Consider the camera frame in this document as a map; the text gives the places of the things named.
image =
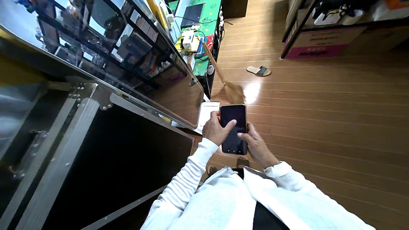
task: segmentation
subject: green tablecloth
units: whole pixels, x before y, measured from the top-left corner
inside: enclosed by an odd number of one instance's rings
[[[170,2],[169,7],[171,9],[175,9],[177,5],[177,1]],[[199,24],[200,28],[198,29],[199,31],[202,31],[206,36],[214,34],[216,31],[216,24],[217,24],[217,17],[219,14],[219,9],[220,9],[220,4],[221,0],[191,0],[190,6],[197,5],[197,4],[203,4],[203,10],[202,14],[200,15],[199,22],[205,23],[205,24]],[[203,36],[202,33],[196,32],[196,35]],[[209,64],[209,59],[202,57],[205,61],[202,61],[200,59],[195,59],[195,68],[193,69],[193,73],[196,76],[205,76],[206,71],[207,71],[207,66]]]

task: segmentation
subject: smartphone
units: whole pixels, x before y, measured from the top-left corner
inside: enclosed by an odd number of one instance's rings
[[[247,133],[246,105],[239,104],[220,107],[221,126],[224,128],[231,120],[236,120],[237,123],[222,143],[222,151],[223,153],[246,155],[247,142],[237,137],[237,133]]]

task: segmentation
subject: handle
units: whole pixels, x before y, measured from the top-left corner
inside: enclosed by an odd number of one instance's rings
[[[211,54],[211,52],[210,52],[210,50],[209,50],[209,47],[207,47],[206,42],[203,41],[202,43],[203,43],[203,48],[204,48],[204,50],[206,51],[207,55],[209,56],[209,59],[210,59],[212,65],[213,65],[213,67],[214,67],[214,70],[217,72],[217,75],[219,76],[219,78],[220,78],[220,80],[222,81],[223,85],[226,86],[225,78],[223,77],[223,74],[222,74],[221,72],[219,72],[219,68],[217,67],[217,63],[216,63],[216,61],[214,60],[213,55]]]

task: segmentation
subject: black pants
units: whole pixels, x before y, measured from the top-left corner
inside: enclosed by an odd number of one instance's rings
[[[233,169],[238,176],[244,179],[243,169]],[[253,229],[257,230],[289,230],[289,228],[274,214],[272,214],[264,205],[257,201],[256,209],[254,210]]]

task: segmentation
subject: glass display case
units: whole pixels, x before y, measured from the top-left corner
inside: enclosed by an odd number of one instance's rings
[[[0,11],[20,41],[197,127],[203,88],[143,0],[2,1]]]

